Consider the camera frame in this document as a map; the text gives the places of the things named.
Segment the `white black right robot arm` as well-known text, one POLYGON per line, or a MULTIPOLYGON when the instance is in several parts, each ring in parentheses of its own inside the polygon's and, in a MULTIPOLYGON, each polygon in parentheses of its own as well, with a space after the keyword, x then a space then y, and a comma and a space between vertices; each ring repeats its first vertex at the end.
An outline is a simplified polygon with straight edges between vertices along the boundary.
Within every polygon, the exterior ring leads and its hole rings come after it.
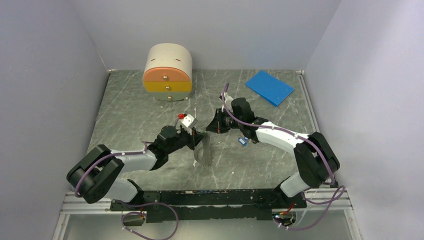
POLYGON ((340 162, 326 138, 320 132, 298 133, 255 116, 244 97, 231 101, 229 109, 223 105, 215 110, 215 115, 206 131, 223 134, 238 129, 253 143, 269 144, 292 154, 297 172, 286 178, 275 193, 275 202, 282 208, 293 203, 295 195, 323 184, 334 184, 334 173, 340 162))

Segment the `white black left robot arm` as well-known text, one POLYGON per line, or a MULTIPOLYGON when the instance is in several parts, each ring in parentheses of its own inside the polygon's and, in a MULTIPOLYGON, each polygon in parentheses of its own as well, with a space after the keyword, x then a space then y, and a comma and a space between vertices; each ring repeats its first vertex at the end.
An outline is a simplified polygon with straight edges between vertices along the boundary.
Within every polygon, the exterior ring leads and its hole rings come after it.
POLYGON ((111 150, 104 144, 94 147, 66 175, 74 188, 74 195, 94 204, 103 198, 123 202, 130 210, 145 203, 145 192, 131 179, 119 175, 134 171, 154 171, 165 165, 170 154, 188 147, 195 160, 207 165, 210 154, 210 136, 195 128, 188 132, 183 127, 164 126, 156 139, 136 151, 111 150))

